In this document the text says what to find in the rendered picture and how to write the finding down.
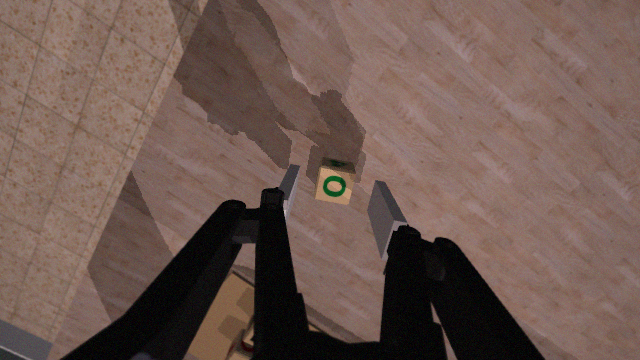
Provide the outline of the tan block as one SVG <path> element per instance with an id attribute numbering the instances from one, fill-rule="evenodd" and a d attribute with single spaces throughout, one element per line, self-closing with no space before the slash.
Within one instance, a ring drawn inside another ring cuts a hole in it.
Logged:
<path id="1" fill-rule="evenodd" d="M 253 346 L 253 321 L 254 321 L 254 313 L 250 317 L 243 341 Z"/>
<path id="2" fill-rule="evenodd" d="M 242 340 L 245 329 L 241 329 L 232 341 L 225 360 L 250 360 L 252 358 L 253 346 Z"/>
<path id="3" fill-rule="evenodd" d="M 314 198 L 349 204 L 356 172 L 352 162 L 322 157 L 320 159 Z"/>

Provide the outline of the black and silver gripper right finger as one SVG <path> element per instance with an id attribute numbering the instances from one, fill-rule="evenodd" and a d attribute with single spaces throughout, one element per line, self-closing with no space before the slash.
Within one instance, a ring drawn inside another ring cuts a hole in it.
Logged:
<path id="1" fill-rule="evenodd" d="M 387 261 L 379 342 L 396 345 L 396 360 L 448 360 L 442 327 L 457 360 L 545 360 L 459 246 L 421 239 L 385 182 L 367 212 Z"/>

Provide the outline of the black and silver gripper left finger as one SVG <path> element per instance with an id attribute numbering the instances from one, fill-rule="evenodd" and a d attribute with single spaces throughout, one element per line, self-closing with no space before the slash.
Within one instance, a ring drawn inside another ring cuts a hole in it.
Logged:
<path id="1" fill-rule="evenodd" d="M 255 246 L 253 356 L 315 360 L 287 222 L 300 166 L 259 208 L 224 201 L 126 313 L 60 360 L 183 360 L 242 244 Z"/>

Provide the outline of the tan square mat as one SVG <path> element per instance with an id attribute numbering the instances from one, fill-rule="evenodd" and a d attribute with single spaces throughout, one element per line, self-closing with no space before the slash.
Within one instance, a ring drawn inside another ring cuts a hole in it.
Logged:
<path id="1" fill-rule="evenodd" d="M 254 313 L 254 284 L 233 271 L 223 282 L 187 352 L 225 360 L 232 341 Z"/>

